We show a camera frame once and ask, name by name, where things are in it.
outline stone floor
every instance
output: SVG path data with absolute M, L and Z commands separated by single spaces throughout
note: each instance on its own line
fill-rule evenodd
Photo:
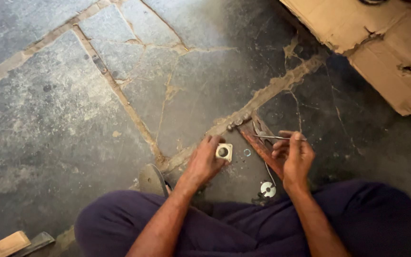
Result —
M 137 189 L 147 163 L 175 184 L 205 133 L 234 154 L 197 200 L 257 203 L 264 163 L 225 130 L 249 112 L 304 133 L 313 186 L 363 178 L 411 196 L 411 116 L 293 21 L 276 0 L 1 0 L 0 239 L 47 231 L 43 256 L 77 256 L 87 203 Z

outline person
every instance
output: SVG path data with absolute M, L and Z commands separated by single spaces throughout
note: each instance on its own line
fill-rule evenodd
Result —
M 85 256 L 409 256 L 411 199 L 382 183 L 359 180 L 310 192 L 315 153 L 299 132 L 274 144 L 283 158 L 287 196 L 266 206 L 214 203 L 207 215 L 189 203 L 227 163 L 215 158 L 223 139 L 206 136 L 172 193 L 108 193 L 78 216 Z

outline wooden plank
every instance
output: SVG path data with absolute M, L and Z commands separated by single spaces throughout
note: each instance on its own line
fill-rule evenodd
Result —
M 9 256 L 31 244 L 23 231 L 17 231 L 14 234 L 0 240 L 0 257 Z
M 255 130 L 253 128 L 253 122 L 249 121 L 237 127 L 237 130 L 250 143 L 255 149 L 258 155 L 277 173 L 278 177 L 283 180 L 283 163 L 279 160 L 272 158 L 272 150 L 268 149 L 258 137 L 255 137 Z

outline cardboard box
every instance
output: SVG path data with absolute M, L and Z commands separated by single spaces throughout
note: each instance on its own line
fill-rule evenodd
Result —
M 281 0 L 400 114 L 411 114 L 411 3 L 370 6 L 358 0 Z

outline floor crack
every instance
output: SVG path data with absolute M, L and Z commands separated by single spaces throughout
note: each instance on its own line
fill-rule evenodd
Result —
M 326 64 L 325 67 L 326 67 L 326 73 L 328 74 L 329 83 L 331 85 L 331 93 L 333 95 L 333 104 L 334 104 L 334 107 L 336 108 L 337 117 L 339 118 L 340 124 L 342 125 L 342 129 L 345 132 L 345 135 L 350 138 L 350 143 L 353 146 L 353 148 L 357 150 L 358 154 L 362 155 L 361 154 L 361 149 L 357 148 L 357 146 L 354 144 L 353 137 L 351 137 L 348 134 L 347 129 L 345 128 L 345 125 L 343 124 L 342 118 L 340 117 L 340 110 L 336 105 L 336 97 L 334 96 L 334 90 L 337 90 L 337 89 L 334 87 L 333 81 L 331 80 L 331 77 L 329 76 L 328 65 Z
M 300 117 L 300 110 L 299 110 L 299 101 L 297 100 L 297 97 L 294 95 L 293 91 L 289 90 L 291 95 L 293 96 L 294 100 L 296 100 L 296 106 L 297 106 L 297 115 L 299 116 L 299 132 L 302 133 L 302 119 Z
M 174 73 L 175 68 L 177 67 L 177 63 L 179 63 L 179 58 L 180 56 L 177 56 L 177 59 L 175 60 L 175 64 L 172 67 L 171 73 L 169 73 L 168 81 L 166 82 L 166 92 L 164 95 L 163 107 L 161 108 L 161 115 L 159 117 L 158 131 L 156 132 L 156 138 L 155 138 L 156 143 L 158 143 L 159 131 L 161 130 L 161 124 L 163 123 L 164 106 L 166 105 L 166 101 L 169 100 L 169 95 L 173 91 L 171 88 L 172 86 L 170 86 L 170 83 L 171 83 L 172 74 Z

